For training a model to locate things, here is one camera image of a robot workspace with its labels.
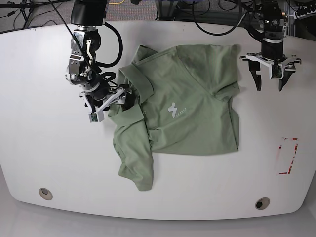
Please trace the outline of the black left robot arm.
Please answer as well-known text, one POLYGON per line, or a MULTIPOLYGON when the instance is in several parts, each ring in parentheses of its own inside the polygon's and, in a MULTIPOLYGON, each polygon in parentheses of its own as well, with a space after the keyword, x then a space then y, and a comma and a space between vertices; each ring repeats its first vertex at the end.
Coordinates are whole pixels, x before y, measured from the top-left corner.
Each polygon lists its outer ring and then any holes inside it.
POLYGON ((246 27, 246 30, 250 36, 261 43, 261 51, 247 53, 241 57, 241 60, 248 62, 249 71, 258 91, 262 87, 262 78, 259 74, 261 66, 268 68, 269 78, 278 80, 278 90, 282 91, 291 75, 296 72, 295 65, 302 62, 295 55, 286 57, 283 53, 288 16, 275 0, 264 0, 260 5, 256 5, 254 15, 263 32, 257 31, 251 25, 246 27))

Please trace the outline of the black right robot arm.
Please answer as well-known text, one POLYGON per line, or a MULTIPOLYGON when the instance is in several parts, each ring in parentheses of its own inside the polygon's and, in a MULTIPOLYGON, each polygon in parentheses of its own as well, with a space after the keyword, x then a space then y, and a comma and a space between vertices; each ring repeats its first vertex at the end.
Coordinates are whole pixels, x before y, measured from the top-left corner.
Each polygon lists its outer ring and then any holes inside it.
POLYGON ((118 30, 105 22, 109 1, 76 0, 74 2, 71 24, 76 29, 71 32, 71 56, 69 58, 66 80, 78 85, 82 91, 80 98, 88 108, 90 122, 104 120, 104 111, 112 104, 126 105, 126 99, 132 97, 127 84, 115 83, 116 73, 102 72, 118 64, 123 53, 123 42, 118 30), (96 60, 96 52, 101 46, 99 26, 112 30, 118 39, 118 56, 112 63, 101 63, 96 60))

